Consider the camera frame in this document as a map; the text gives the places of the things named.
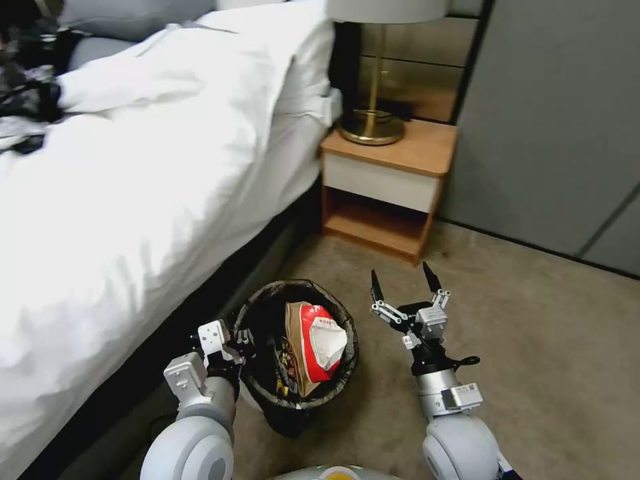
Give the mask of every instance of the clothes pile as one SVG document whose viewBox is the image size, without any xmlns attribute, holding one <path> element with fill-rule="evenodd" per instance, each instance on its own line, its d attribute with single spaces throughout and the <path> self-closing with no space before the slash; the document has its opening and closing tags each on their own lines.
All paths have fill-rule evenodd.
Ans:
<svg viewBox="0 0 640 480">
<path fill-rule="evenodd" d="M 0 51 L 0 153 L 42 147 L 48 126 L 62 118 L 56 76 L 67 70 L 82 36 L 52 19 L 9 29 Z"/>
</svg>

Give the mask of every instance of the red and white package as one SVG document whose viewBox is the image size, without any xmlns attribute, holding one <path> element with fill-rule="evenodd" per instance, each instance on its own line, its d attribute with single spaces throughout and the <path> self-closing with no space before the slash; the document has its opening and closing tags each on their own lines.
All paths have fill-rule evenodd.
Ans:
<svg viewBox="0 0 640 480">
<path fill-rule="evenodd" d="M 333 376 L 347 346 L 347 332 L 324 307 L 308 302 L 288 303 L 285 323 L 305 397 Z"/>
</svg>

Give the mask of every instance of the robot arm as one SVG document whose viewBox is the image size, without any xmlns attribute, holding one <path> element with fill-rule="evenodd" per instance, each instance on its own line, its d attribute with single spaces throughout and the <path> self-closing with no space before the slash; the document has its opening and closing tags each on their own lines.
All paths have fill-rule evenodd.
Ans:
<svg viewBox="0 0 640 480">
<path fill-rule="evenodd" d="M 423 454 L 437 480 L 519 479 L 489 428 L 469 414 L 483 402 L 476 383 L 463 385 L 456 370 L 480 362 L 478 357 L 449 358 L 442 347 L 447 324 L 445 307 L 450 292 L 442 290 L 435 274 L 423 262 L 431 290 L 431 301 L 394 308 L 383 297 L 380 283 L 371 271 L 372 312 L 396 331 L 413 355 L 411 372 L 416 380 L 420 408 L 426 420 Z"/>
<path fill-rule="evenodd" d="M 239 335 L 246 337 L 245 332 Z M 229 346 L 220 320 L 198 328 L 198 337 L 204 361 L 192 352 L 172 360 L 164 371 L 180 401 L 178 416 L 151 445 L 141 480 L 230 480 L 233 474 L 237 366 L 243 358 Z"/>
</svg>

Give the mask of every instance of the brass lamp base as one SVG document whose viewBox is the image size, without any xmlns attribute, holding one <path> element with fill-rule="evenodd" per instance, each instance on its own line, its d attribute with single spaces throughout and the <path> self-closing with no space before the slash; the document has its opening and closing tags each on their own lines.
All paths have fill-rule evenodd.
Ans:
<svg viewBox="0 0 640 480">
<path fill-rule="evenodd" d="M 405 124 L 387 112 L 354 110 L 343 117 L 340 134 L 361 145 L 388 145 L 404 137 Z"/>
</svg>

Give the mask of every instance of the lamp shade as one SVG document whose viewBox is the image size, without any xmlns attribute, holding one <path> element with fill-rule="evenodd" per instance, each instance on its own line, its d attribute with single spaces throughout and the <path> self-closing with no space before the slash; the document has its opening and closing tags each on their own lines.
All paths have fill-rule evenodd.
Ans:
<svg viewBox="0 0 640 480">
<path fill-rule="evenodd" d="M 419 23 L 444 17 L 450 0 L 327 0 L 329 17 L 354 23 Z"/>
</svg>

